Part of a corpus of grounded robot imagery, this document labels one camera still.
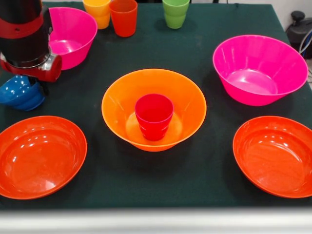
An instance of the bowl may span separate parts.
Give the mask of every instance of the bowl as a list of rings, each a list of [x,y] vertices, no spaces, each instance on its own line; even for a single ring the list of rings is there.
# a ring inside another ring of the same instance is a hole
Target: bowl
[[[60,117],[22,120],[0,133],[0,195],[34,199],[65,186],[87,153],[83,132]]]
[[[31,111],[44,102],[40,84],[30,84],[27,76],[16,75],[0,87],[0,103],[12,108]]]
[[[227,93],[250,106],[264,106],[300,89],[308,78],[303,57],[288,44],[242,35],[222,42],[213,63]]]
[[[165,137],[159,141],[145,139],[135,115],[137,100],[152,93],[169,98],[175,110]],[[203,123],[206,110],[205,97],[193,81],[163,69],[144,69],[122,76],[107,89],[102,100],[102,115],[110,130],[150,152],[167,150],[191,137]]]
[[[62,70],[76,67],[89,52],[97,22],[85,11],[71,7],[51,7],[49,11],[53,26],[49,46],[62,57]]]
[[[263,116],[244,123],[233,140],[235,159],[260,189],[280,197],[312,196],[312,130],[294,120]]]

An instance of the green tablecloth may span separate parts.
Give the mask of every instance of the green tablecloth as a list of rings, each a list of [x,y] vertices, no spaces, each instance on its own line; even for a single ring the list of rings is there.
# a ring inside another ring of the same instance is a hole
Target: green tablecloth
[[[83,9],[82,3],[49,3]],[[80,66],[64,71],[38,109],[24,113],[0,107],[0,131],[33,116],[56,115],[76,123],[88,141],[77,176],[50,196],[28,201],[0,197],[2,209],[112,207],[307,206],[309,198],[283,199],[251,184],[238,168],[232,139],[245,121],[262,115],[289,117],[312,127],[312,93],[306,84],[265,107],[231,99],[212,64],[223,40],[261,34],[287,42],[270,5],[191,4],[183,28],[166,27],[161,4],[139,4],[136,34],[122,39],[112,26],[98,32]],[[203,91],[207,116],[189,140],[160,153],[141,151],[116,137],[101,115],[105,90],[120,76],[164,68],[192,79]],[[10,74],[1,76],[3,83]]]

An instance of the red-orange plate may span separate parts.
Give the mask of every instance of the red-orange plate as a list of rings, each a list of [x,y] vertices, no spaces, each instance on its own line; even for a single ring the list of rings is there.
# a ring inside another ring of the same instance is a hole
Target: red-orange plate
[[[263,116],[244,123],[233,140],[235,159],[260,189],[281,197],[312,196],[312,130],[294,120]]]
[[[81,168],[87,141],[60,117],[28,118],[0,134],[0,195],[34,199],[65,186]]]

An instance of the white wall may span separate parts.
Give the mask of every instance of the white wall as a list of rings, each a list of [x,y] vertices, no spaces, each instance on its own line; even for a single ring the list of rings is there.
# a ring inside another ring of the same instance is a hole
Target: white wall
[[[49,1],[70,1],[70,0],[49,0]],[[193,3],[212,2],[212,0],[192,0]],[[291,12],[295,10],[303,11],[306,17],[312,17],[312,0],[228,0],[229,3],[255,3],[272,4],[276,14],[284,29],[291,23]],[[226,3],[226,0],[220,0],[220,3]]]

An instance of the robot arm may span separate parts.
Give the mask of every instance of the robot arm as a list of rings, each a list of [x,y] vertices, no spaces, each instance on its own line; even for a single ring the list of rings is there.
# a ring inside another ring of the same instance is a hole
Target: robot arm
[[[8,72],[54,82],[61,57],[49,48],[52,22],[41,0],[0,0],[0,64]]]

